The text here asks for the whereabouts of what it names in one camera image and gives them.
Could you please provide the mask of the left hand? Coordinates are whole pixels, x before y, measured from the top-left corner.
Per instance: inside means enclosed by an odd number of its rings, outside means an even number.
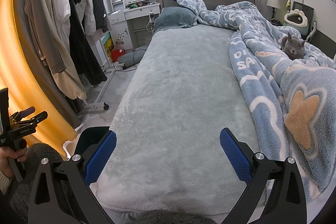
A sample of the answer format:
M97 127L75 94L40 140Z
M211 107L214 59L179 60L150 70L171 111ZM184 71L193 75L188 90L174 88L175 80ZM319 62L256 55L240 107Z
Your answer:
M9 164L9 159L17 159L19 162L27 160L27 147L13 151L10 147L1 147L0 149L0 170L7 177L12 178L14 173Z

